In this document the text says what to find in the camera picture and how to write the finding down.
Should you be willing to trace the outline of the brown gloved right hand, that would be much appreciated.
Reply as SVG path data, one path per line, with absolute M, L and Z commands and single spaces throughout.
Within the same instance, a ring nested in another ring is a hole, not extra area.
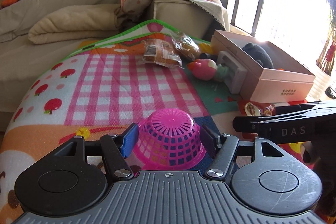
M 301 145 L 303 162 L 313 165 L 322 182 L 322 194 L 317 211 L 335 217 L 335 137 L 323 137 Z

